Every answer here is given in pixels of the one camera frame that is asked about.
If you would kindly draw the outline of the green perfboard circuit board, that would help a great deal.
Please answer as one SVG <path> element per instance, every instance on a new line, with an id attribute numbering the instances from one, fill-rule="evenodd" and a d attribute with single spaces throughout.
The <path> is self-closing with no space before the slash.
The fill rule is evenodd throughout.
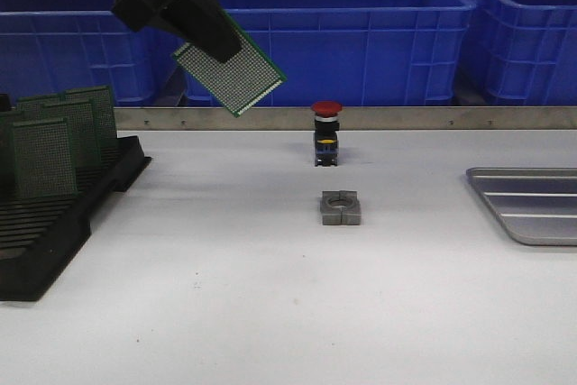
<path id="1" fill-rule="evenodd" d="M 227 18 L 240 39 L 241 49 L 221 63 L 186 42 L 172 54 L 185 73 L 185 96 L 190 104 L 220 105 L 235 117 L 256 105 L 287 81 L 271 60 L 271 12 L 230 9 Z"/>

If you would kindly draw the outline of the black slotted board rack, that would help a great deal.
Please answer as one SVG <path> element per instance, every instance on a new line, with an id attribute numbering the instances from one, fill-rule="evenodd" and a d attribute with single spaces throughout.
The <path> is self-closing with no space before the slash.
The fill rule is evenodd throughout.
<path id="1" fill-rule="evenodd" d="M 114 192 L 124 192 L 150 163 L 135 136 L 102 149 L 102 165 L 76 169 L 73 197 L 11 200 L 1 226 L 1 299 L 41 299 L 91 235 L 90 219 Z"/>

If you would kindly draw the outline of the silver metal tray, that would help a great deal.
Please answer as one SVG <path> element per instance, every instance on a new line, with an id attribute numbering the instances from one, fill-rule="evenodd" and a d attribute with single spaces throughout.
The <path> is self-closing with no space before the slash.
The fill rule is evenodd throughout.
<path id="1" fill-rule="evenodd" d="M 514 241 L 576 245 L 575 168 L 471 168 L 466 177 Z"/>

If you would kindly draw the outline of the blue left plastic crate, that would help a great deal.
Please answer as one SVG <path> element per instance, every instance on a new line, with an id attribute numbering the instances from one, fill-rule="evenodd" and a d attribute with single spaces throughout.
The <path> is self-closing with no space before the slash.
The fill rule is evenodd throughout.
<path id="1" fill-rule="evenodd" d="M 117 106 L 146 106 L 175 72 L 176 36 L 133 32 L 114 0 L 1 0 L 1 90 L 12 99 L 108 85 Z"/>

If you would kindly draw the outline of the blue plastic crate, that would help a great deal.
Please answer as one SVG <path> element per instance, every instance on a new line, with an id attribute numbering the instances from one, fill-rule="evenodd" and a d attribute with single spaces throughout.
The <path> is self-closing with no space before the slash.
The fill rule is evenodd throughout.
<path id="1" fill-rule="evenodd" d="M 175 72 L 176 36 L 133 32 L 114 0 L 1 0 L 1 90 L 12 99 L 108 85 L 117 106 L 146 106 Z"/>
<path id="2" fill-rule="evenodd" d="M 472 0 L 219 0 L 285 74 L 269 107 L 449 105 Z"/>
<path id="3" fill-rule="evenodd" d="M 575 105 L 576 0 L 473 0 L 460 70 L 491 105 Z"/>

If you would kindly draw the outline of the green perfboard middle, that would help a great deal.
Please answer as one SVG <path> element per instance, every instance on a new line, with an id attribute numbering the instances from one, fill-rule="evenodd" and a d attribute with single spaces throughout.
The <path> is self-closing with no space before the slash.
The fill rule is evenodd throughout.
<path id="1" fill-rule="evenodd" d="M 100 144 L 94 119 L 94 105 L 89 100 L 74 100 L 41 106 L 43 118 L 64 118 L 69 128 L 72 158 L 78 169 L 102 165 Z"/>

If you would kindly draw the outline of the green perfboard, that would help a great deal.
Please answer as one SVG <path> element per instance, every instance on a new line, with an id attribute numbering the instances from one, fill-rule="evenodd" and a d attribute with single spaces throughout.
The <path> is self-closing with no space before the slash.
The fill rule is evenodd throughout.
<path id="1" fill-rule="evenodd" d="M 94 105 L 89 100 L 74 100 L 41 106 L 43 118 L 64 118 L 69 128 L 72 158 L 78 169 L 102 165 L 100 144 L 94 119 Z"/>
<path id="2" fill-rule="evenodd" d="M 11 139 L 16 195 L 20 199 L 73 197 L 78 193 L 66 119 L 14 123 Z"/>
<path id="3" fill-rule="evenodd" d="M 102 149 L 118 148 L 112 88 L 109 86 L 73 88 L 64 92 L 64 100 L 91 102 L 96 137 L 100 147 Z"/>
<path id="4" fill-rule="evenodd" d="M 58 103 L 61 100 L 60 94 L 27 96 L 17 101 L 16 109 L 23 113 L 25 120 L 38 120 L 41 118 L 41 108 L 44 105 Z"/>

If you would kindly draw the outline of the green perfboard rear right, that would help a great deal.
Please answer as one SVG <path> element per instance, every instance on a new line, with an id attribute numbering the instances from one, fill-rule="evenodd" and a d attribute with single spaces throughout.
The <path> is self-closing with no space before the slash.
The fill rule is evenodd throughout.
<path id="1" fill-rule="evenodd" d="M 100 147 L 102 149 L 118 148 L 112 88 L 109 86 L 73 88 L 64 92 L 64 100 L 91 102 L 96 137 Z"/>

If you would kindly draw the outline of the green perfboard rear left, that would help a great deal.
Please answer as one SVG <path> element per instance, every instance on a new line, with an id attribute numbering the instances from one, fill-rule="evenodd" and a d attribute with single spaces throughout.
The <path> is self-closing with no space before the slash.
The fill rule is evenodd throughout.
<path id="1" fill-rule="evenodd" d="M 58 103 L 61 100 L 60 94 L 27 96 L 17 101 L 16 109 L 23 113 L 25 120 L 38 120 L 41 118 L 41 108 L 44 105 Z"/>

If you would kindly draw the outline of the blue centre plastic crate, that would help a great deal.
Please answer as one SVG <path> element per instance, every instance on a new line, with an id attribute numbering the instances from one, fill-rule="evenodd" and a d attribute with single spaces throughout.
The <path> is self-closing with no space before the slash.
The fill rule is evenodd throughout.
<path id="1" fill-rule="evenodd" d="M 269 107 L 449 105 L 472 0 L 219 0 L 285 74 Z"/>

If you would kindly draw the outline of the red emergency stop button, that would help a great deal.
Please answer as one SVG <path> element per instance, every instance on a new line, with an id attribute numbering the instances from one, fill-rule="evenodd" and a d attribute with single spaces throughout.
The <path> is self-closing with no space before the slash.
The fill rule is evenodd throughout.
<path id="1" fill-rule="evenodd" d="M 315 166 L 338 165 L 338 136 L 340 129 L 338 115 L 343 106 L 335 101 L 317 101 L 311 105 L 315 114 Z"/>

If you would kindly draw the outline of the green perfboard left edge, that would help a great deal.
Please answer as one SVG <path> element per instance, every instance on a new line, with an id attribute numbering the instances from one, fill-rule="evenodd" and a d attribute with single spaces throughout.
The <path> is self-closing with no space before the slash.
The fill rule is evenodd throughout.
<path id="1" fill-rule="evenodd" d="M 1 226 L 8 216 L 5 206 L 17 198 L 12 130 L 14 123 L 23 120 L 24 114 L 19 110 L 1 113 Z"/>

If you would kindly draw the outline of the green perfboard front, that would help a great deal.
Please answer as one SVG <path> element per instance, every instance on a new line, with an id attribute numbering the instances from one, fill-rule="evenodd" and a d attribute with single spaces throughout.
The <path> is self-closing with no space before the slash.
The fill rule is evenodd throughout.
<path id="1" fill-rule="evenodd" d="M 14 123 L 11 139 L 16 195 L 20 199 L 73 197 L 78 193 L 66 119 Z"/>

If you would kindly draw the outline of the grey metal clamp block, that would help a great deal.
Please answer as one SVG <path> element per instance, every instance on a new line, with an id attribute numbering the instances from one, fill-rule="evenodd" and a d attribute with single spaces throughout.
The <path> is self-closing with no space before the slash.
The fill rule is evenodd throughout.
<path id="1" fill-rule="evenodd" d="M 360 225 L 362 223 L 362 208 L 356 191 L 323 191 L 319 210 L 323 225 Z"/>

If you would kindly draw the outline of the blue right plastic crate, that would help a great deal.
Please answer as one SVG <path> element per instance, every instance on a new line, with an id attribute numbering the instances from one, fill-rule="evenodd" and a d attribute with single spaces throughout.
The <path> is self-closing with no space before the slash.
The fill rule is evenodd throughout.
<path id="1" fill-rule="evenodd" d="M 576 0 L 473 0 L 460 70 L 491 105 L 575 105 Z"/>

